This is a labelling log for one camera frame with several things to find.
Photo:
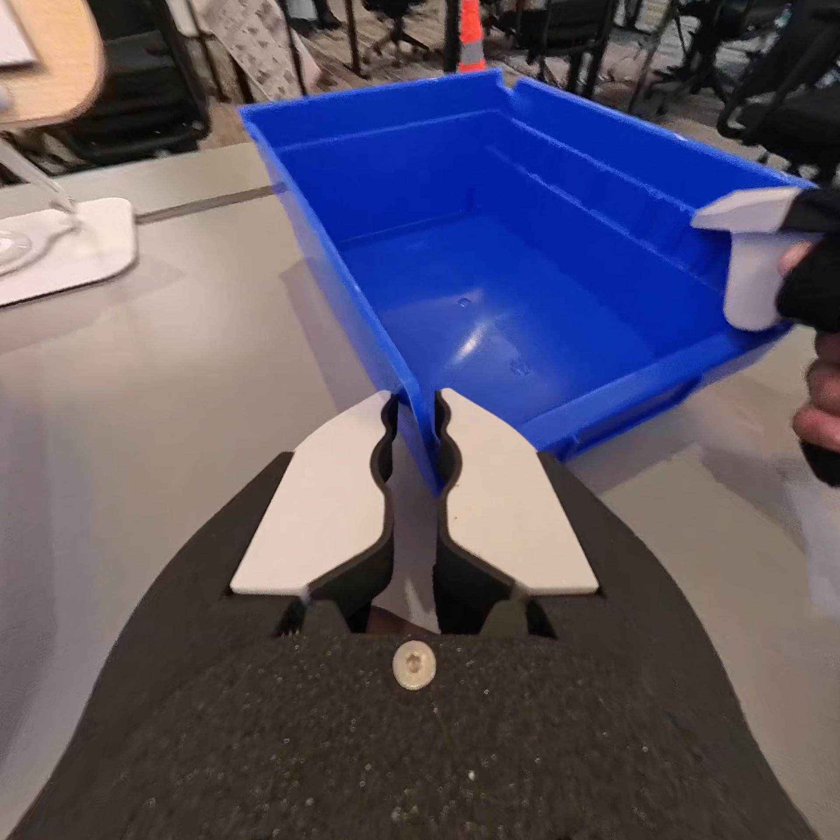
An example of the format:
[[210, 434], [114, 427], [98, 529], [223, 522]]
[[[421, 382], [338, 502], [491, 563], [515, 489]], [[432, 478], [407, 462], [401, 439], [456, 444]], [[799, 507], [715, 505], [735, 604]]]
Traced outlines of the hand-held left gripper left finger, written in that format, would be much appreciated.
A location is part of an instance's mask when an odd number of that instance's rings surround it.
[[334, 603], [352, 619], [389, 585], [394, 511], [387, 482], [397, 398], [379, 391], [335, 416], [291, 454], [230, 581], [235, 595]]

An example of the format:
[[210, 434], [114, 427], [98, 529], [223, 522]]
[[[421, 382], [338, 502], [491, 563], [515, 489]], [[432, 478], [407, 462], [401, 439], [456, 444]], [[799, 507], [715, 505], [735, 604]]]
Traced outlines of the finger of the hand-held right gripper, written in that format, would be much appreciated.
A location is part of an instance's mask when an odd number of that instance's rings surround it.
[[775, 299], [784, 273], [780, 262], [801, 243], [812, 244], [802, 232], [782, 234], [731, 233], [728, 278], [723, 298], [723, 316], [735, 329], [758, 333], [781, 321]]
[[774, 235], [782, 230], [795, 199], [797, 186], [736, 191], [696, 210], [694, 229], [726, 231], [735, 235]]

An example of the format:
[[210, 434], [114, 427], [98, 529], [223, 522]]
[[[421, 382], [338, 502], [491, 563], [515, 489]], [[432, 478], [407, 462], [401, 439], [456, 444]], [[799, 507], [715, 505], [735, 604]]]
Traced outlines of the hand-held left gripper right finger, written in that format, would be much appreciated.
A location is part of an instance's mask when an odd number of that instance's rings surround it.
[[434, 599], [442, 634], [479, 634], [494, 609], [529, 631], [540, 597], [590, 596], [600, 585], [522, 434], [453, 388], [435, 394], [437, 500]]

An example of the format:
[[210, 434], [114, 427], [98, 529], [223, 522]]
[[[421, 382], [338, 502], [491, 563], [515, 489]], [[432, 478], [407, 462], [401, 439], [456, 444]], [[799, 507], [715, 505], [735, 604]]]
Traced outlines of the blue plastic bin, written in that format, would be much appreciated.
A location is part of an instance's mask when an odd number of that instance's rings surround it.
[[738, 190], [813, 185], [499, 70], [253, 104], [303, 258], [440, 487], [449, 387], [571, 459], [756, 362], [723, 316]]

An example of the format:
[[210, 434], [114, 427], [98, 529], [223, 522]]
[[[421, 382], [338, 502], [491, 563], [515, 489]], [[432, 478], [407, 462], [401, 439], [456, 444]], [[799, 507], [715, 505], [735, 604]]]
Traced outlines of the person's right hand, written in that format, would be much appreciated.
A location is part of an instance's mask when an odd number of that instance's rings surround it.
[[[826, 239], [804, 240], [788, 248], [778, 265], [787, 276], [800, 264], [830, 287], [838, 287], [838, 248]], [[815, 331], [815, 360], [805, 375], [807, 399], [795, 413], [792, 427], [801, 442], [839, 452], [839, 338], [838, 333]]]

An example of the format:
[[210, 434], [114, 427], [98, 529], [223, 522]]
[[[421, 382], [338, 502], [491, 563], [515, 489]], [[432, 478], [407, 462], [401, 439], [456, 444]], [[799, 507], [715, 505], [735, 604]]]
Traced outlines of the black office chair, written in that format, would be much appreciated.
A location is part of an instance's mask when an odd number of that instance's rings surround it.
[[839, 2], [794, 2], [778, 38], [741, 79], [718, 116], [717, 132], [758, 146], [800, 175], [830, 186], [839, 163], [838, 80], [819, 82], [838, 68]]

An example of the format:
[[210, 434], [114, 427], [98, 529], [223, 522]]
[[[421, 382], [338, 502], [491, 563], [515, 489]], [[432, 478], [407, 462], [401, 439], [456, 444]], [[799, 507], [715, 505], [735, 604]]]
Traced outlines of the orange traffic cone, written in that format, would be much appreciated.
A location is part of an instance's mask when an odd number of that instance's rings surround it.
[[458, 45], [459, 73], [487, 68], [480, 1], [458, 1]]

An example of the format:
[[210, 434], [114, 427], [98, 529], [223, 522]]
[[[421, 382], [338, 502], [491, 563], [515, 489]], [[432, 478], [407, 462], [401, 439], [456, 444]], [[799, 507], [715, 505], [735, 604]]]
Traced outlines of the printed paper sheet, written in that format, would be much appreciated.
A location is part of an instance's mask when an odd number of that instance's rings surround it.
[[281, 2], [207, 1], [199, 4], [198, 13], [268, 101], [291, 100], [317, 90], [321, 70], [289, 26]]

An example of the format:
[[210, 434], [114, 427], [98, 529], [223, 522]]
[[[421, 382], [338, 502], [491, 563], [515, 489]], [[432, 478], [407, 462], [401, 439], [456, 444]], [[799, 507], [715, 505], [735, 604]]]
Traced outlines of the printed instruction sheet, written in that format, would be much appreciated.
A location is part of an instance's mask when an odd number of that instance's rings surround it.
[[8, 1], [1, 1], [1, 68], [31, 67], [37, 54]]

